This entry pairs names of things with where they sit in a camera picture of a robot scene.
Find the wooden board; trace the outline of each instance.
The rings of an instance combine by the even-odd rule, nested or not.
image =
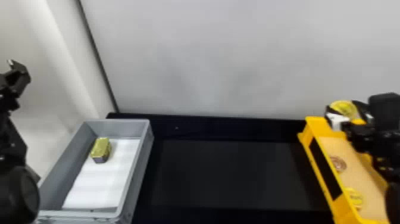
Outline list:
[[[371,176],[376,171],[361,162],[360,154],[345,139],[320,137],[318,140],[329,156],[339,156],[346,162],[347,169],[339,176],[345,188],[353,188],[363,196],[359,215],[363,219],[387,220],[384,188]]]

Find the gold coin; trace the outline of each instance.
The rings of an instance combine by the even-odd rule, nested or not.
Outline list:
[[[331,155],[330,161],[333,163],[333,165],[338,173],[342,173],[347,168],[346,162],[336,155]]]
[[[351,203],[354,205],[354,207],[357,210],[361,209],[362,204],[364,203],[364,198],[363,196],[353,188],[346,188],[347,193],[349,193],[349,197],[351,200]]]

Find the yellow rack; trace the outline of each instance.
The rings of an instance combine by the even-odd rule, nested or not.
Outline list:
[[[306,117],[306,126],[298,138],[332,211],[336,224],[389,223],[385,210],[386,181],[371,166],[368,154],[357,153],[344,132],[331,130],[324,117]],[[330,156],[344,159],[347,168],[338,173]],[[348,188],[363,197],[361,209],[353,205]]]

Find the black mat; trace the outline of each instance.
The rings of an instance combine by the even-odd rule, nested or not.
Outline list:
[[[155,134],[132,223],[332,223],[295,138],[303,122],[108,117],[149,118]]]

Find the yellow tape measure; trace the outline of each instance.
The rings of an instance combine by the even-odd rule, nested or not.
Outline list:
[[[338,100],[329,105],[330,108],[336,110],[340,114],[350,118],[350,120],[358,118],[357,107],[347,100]]]

